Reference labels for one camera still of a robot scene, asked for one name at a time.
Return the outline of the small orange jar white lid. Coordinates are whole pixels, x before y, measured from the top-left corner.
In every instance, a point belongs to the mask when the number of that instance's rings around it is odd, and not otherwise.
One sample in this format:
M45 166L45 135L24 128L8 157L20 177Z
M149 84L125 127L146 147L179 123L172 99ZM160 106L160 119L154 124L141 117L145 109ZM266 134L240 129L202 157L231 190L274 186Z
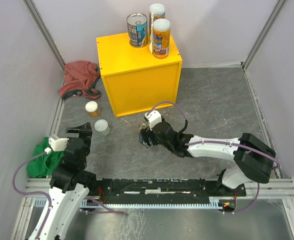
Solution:
M85 105L85 110L88 112L88 114L91 117L98 117L100 115L100 108L98 106L98 103L95 101L89 101L86 105Z

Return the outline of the orange snack can with spoon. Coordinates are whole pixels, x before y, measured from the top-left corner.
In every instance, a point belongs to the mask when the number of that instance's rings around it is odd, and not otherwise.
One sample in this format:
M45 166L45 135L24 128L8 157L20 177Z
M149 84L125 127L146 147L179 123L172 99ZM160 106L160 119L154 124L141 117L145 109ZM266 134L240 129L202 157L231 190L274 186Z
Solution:
M171 24L165 18L155 20L151 28L152 54L158 59L164 59L169 55Z

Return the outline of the blue soup can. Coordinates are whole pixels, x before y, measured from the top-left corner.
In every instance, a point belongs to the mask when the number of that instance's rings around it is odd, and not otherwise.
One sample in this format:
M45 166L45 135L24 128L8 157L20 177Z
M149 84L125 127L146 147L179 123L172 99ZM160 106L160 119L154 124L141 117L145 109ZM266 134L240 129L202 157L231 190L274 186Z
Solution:
M143 13L132 13L127 19L129 43L135 48L142 48L148 44L147 16Z
M147 121L144 121L139 127L139 141L146 148L150 147L149 132L149 123Z

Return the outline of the tall snack can with spoon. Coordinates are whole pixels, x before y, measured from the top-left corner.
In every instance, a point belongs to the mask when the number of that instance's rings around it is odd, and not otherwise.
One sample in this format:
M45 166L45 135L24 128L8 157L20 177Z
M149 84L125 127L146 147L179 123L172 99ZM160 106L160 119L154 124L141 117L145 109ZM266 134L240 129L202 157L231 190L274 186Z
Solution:
M164 19L165 18L165 6L161 3L154 3L149 6L149 32L151 32L152 15L153 20Z

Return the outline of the blue soup can front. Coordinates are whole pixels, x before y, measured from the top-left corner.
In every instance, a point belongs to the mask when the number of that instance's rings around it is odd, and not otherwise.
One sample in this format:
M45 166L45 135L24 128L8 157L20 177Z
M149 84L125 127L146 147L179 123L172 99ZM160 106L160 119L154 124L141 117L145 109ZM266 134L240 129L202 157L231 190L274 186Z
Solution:
M149 132L149 123L147 121L144 121L139 127L139 141L146 148L150 147Z

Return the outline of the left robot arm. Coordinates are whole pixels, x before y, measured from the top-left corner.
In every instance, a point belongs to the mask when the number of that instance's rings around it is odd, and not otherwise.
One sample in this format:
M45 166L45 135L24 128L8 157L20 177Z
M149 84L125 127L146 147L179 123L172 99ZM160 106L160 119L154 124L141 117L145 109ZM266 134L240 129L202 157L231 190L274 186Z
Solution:
M76 137L59 138L49 136L49 146L53 152L63 152L52 173L47 201L38 223L29 236L31 240L63 240L67 229L87 195L97 191L96 176L85 171L86 158L90 153L92 127L89 122L69 127L66 133Z

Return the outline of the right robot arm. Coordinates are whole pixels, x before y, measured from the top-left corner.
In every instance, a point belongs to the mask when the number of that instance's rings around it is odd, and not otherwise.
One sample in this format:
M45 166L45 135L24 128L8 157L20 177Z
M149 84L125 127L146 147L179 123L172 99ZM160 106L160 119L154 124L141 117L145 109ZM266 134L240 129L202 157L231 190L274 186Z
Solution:
M180 158L210 157L232 161L235 166L220 173L216 183L219 194L227 196L249 181L267 184L271 172L280 167L276 152L250 133L240 138L216 139L175 131L164 119L158 123L144 121L139 140L147 148L161 145Z

